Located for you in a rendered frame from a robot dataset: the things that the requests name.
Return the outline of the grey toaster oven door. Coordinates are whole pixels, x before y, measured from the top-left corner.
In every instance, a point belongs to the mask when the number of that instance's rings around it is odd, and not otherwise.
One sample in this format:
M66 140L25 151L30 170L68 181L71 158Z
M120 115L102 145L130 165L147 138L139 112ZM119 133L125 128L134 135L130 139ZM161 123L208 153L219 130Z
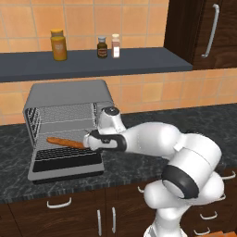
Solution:
M63 147L34 151L28 180L34 184L92 177L104 173L99 152Z

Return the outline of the dark wood base cupboards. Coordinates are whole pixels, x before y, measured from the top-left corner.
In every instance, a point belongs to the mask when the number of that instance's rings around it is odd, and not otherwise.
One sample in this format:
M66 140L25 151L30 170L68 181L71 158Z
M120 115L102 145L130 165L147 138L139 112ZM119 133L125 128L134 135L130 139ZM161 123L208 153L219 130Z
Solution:
M103 183L101 176L91 186L86 179L33 184L25 173L0 171L0 237L100 237L97 209L102 220L101 237L143 237L156 212L149 208L141 189L158 180L122 179ZM70 206L49 209L51 205ZM112 232L112 210L116 208L116 233Z

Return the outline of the pale pink spice shaker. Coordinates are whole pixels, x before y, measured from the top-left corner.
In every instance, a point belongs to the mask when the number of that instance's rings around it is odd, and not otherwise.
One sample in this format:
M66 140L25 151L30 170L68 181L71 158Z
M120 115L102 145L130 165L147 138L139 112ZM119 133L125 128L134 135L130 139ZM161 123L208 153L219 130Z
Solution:
M120 57L120 42L119 42L119 35L113 34L112 35L112 48L111 53L113 58Z

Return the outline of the long orange-brown baguette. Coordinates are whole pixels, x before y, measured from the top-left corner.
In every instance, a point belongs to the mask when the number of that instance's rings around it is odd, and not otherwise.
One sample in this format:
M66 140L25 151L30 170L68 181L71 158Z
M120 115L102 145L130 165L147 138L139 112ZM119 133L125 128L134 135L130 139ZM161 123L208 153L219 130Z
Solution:
M78 149L85 149L86 147L81 142L76 142L68 139L61 139L56 137L47 137L46 141L52 144L57 144L61 146L67 146L72 148L78 148Z

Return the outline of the grey toaster oven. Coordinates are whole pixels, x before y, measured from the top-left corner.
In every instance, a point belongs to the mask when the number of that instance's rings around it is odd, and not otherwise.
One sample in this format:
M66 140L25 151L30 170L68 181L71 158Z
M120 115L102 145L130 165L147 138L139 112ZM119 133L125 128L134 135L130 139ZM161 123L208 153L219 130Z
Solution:
M35 83L23 109L27 129L37 161L63 156L92 154L46 141L57 137L82 141L94 130L103 108L113 106L113 100L103 80Z

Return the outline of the dark grey wall shelf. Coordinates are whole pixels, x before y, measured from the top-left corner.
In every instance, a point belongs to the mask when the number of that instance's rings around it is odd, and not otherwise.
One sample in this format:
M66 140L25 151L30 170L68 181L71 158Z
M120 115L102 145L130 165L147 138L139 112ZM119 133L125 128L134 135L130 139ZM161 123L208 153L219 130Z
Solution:
M190 71L193 66L164 47L120 50L120 58L98 58L96 50L68 51L66 61L51 52L0 54L0 82L105 77Z

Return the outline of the yellow jar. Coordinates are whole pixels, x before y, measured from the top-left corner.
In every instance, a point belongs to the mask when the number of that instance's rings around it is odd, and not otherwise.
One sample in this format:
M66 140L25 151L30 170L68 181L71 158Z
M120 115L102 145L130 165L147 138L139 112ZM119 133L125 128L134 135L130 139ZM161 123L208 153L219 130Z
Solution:
M51 30L51 46L55 61L65 61L67 59L66 38L62 30Z

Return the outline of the dark wood wall cupboard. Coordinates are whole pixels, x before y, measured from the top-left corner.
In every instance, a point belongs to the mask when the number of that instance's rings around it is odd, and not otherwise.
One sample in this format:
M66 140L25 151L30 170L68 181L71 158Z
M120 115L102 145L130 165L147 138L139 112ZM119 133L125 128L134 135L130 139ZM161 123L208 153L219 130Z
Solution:
M206 52L219 5L218 25ZM199 69L237 68L237 0L169 0L164 47Z

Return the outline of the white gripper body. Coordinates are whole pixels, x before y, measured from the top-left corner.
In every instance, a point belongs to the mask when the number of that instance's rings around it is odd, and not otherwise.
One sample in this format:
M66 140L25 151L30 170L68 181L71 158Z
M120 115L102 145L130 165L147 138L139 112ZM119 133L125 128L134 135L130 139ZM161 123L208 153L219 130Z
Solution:
M90 133L87 133L83 137L82 143L85 148L90 148L93 151L99 148L99 140L94 138Z

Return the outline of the orange flat thing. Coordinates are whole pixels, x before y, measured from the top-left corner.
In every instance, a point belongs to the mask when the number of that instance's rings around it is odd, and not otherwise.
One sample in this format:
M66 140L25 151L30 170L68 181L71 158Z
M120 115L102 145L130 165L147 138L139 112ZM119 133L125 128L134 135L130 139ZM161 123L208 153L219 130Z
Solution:
M218 231L211 233L210 237L237 237L237 234L235 233L235 231L231 232Z

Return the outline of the dark brown spice bottle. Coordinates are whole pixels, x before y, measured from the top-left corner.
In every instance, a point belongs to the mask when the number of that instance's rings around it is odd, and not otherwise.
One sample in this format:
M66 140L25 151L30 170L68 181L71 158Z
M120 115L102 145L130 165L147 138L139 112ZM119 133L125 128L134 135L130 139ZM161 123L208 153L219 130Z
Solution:
M107 44L106 44L106 38L105 37L99 37L98 38L97 56L99 58L106 58L107 57Z

